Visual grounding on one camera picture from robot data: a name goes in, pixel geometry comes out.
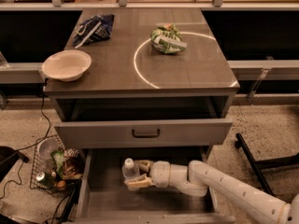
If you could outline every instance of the white bowl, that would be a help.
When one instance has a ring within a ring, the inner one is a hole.
[[[37,154],[43,160],[50,160],[51,153],[59,149],[59,144],[55,139],[45,139],[37,145]]]
[[[46,77],[68,82],[80,78],[91,63],[92,58],[89,54],[71,49],[51,55],[42,64],[42,71]]]

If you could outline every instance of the speckled floor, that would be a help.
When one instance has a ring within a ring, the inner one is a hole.
[[[22,148],[32,145],[37,138],[43,137],[48,122],[40,112],[41,99],[9,99],[5,110],[0,110],[0,146]],[[44,113],[53,123],[59,118],[46,100]],[[254,158],[265,160],[295,155],[299,152],[299,97],[257,97],[253,105],[245,98],[236,97],[228,118],[234,122],[224,144],[213,148],[208,163],[227,175],[238,178],[253,187],[259,188],[255,174],[241,149],[235,148],[235,134],[241,133]],[[35,223],[43,223],[52,218],[56,206],[63,195],[51,196],[40,190],[30,189],[30,175],[34,148],[23,151],[30,160],[21,170],[22,184],[9,183],[5,197],[0,200],[0,213]],[[21,161],[17,161],[5,179],[0,183],[0,197],[8,180],[19,182],[18,170]],[[299,165],[288,168],[263,171],[271,189],[285,202],[291,202],[298,193]],[[219,212],[234,216],[236,224],[254,222],[245,211],[216,192]]]

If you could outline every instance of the drawer handle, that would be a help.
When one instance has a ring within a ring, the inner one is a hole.
[[[135,130],[132,130],[132,136],[134,138],[157,138],[160,136],[160,129],[157,129],[155,134],[136,134]]]

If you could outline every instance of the open drawer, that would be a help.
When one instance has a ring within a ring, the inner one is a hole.
[[[54,124],[66,147],[184,147],[222,144],[229,119],[74,121]]]
[[[201,160],[200,153],[200,147],[90,149],[76,223],[234,223],[234,217],[215,213],[210,191],[199,198],[174,188],[130,191],[123,183],[121,167],[128,157],[188,165]]]

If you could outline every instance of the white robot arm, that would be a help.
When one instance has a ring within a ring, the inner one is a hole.
[[[144,170],[146,161],[136,161]],[[126,180],[128,187],[175,187],[182,193],[203,197],[207,186],[246,210],[261,224],[299,224],[299,195],[291,204],[285,203],[259,189],[241,182],[201,161],[191,161],[189,166],[170,164],[167,161],[149,162],[149,177],[142,175]]]

